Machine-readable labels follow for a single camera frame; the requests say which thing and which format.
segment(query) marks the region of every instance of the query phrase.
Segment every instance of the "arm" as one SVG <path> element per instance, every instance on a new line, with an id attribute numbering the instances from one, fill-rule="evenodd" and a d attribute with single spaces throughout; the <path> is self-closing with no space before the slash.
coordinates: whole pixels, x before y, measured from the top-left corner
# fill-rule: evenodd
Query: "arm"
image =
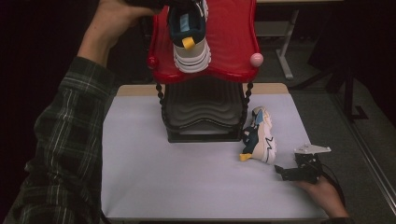
<path id="1" fill-rule="evenodd" d="M 118 37 L 150 9 L 102 0 L 53 102 L 35 124 L 37 149 L 11 209 L 18 223 L 98 223 L 104 106 L 114 76 L 105 69 Z"/>
<path id="2" fill-rule="evenodd" d="M 304 189 L 329 216 L 330 219 L 323 223 L 354 223 L 349 218 L 337 190 L 324 176 L 321 176 L 315 185 L 305 181 L 296 181 L 295 183 L 298 187 Z"/>

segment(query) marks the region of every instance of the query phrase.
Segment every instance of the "flannel shirt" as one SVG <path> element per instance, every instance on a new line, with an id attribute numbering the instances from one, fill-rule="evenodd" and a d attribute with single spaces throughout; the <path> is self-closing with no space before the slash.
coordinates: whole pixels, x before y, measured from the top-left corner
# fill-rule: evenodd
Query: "flannel shirt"
<path id="1" fill-rule="evenodd" d="M 35 157 L 10 210 L 17 223 L 99 223 L 102 130 L 114 75 L 75 58 L 52 103 L 35 124 Z M 353 224 L 335 218 L 323 224 Z"/>

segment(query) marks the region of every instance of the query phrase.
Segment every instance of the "pink ball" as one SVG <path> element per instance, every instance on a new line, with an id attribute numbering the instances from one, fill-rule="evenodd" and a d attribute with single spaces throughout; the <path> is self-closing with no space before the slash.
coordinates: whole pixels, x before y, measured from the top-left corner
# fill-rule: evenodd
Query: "pink ball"
<path id="1" fill-rule="evenodd" d="M 254 67 L 260 67 L 263 61 L 264 58 L 260 53 L 254 53 L 250 57 L 250 64 Z"/>
<path id="2" fill-rule="evenodd" d="M 147 64 L 150 69 L 155 69 L 158 67 L 158 59 L 154 56 L 150 56 L 147 58 Z"/>

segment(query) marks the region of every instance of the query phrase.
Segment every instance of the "white tabletop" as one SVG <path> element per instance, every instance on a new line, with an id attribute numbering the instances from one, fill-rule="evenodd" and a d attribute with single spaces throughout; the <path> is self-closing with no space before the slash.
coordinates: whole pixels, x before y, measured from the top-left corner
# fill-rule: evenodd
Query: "white tabletop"
<path id="1" fill-rule="evenodd" d="M 309 139 L 291 96 L 252 94 L 250 99 L 249 111 L 264 105 L 272 116 L 276 164 L 295 167 L 293 150 Z M 274 166 L 257 160 L 239 161 L 242 142 L 168 143 L 156 96 L 117 96 L 104 125 L 102 206 L 107 217 L 326 217 L 305 192 L 282 181 Z"/>

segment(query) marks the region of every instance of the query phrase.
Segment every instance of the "sneaker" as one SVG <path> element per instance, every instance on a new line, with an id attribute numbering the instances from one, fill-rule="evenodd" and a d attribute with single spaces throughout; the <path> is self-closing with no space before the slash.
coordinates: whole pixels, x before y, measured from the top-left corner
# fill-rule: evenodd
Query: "sneaker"
<path id="1" fill-rule="evenodd" d="M 270 132 L 272 129 L 271 116 L 263 106 L 254 108 L 252 115 L 251 125 L 243 131 L 242 139 L 246 147 L 242 154 L 239 154 L 239 160 L 246 161 L 253 158 L 274 164 L 276 141 Z"/>
<path id="2" fill-rule="evenodd" d="M 184 73 L 197 73 L 210 63 L 210 48 L 206 42 L 206 0 L 191 0 L 190 8 L 169 7 L 169 35 L 174 44 L 176 67 Z"/>

